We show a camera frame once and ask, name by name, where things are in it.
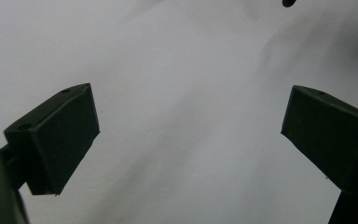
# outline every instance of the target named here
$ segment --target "white tabletop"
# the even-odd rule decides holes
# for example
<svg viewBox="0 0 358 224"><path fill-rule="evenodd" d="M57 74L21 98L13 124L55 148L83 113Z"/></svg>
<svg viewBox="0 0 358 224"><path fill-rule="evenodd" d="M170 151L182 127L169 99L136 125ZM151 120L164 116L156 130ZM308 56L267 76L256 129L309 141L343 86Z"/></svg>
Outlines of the white tabletop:
<svg viewBox="0 0 358 224"><path fill-rule="evenodd" d="M90 82L101 133L33 224L327 223L339 189L281 134L293 85L358 107L358 1L0 1L3 130Z"/></svg>

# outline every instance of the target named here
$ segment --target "gray surface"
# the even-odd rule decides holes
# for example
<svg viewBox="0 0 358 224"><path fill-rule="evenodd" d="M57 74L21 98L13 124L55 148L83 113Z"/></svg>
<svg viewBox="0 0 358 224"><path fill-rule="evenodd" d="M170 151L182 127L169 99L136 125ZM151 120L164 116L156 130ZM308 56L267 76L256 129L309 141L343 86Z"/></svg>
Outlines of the gray surface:
<svg viewBox="0 0 358 224"><path fill-rule="evenodd" d="M280 135L291 87L358 107L358 1L0 1L2 131L90 82L97 137L45 223L327 223L339 190Z"/></svg>

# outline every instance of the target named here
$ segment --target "white surface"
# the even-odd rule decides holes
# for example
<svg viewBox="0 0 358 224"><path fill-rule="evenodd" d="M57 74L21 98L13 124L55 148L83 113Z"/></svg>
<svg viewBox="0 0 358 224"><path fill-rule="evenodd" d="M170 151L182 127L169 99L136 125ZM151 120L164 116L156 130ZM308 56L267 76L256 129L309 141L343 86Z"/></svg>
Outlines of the white surface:
<svg viewBox="0 0 358 224"><path fill-rule="evenodd" d="M293 85L358 107L358 1L0 1L2 131L90 82L101 134L33 224L327 223L339 190L280 135Z"/></svg>

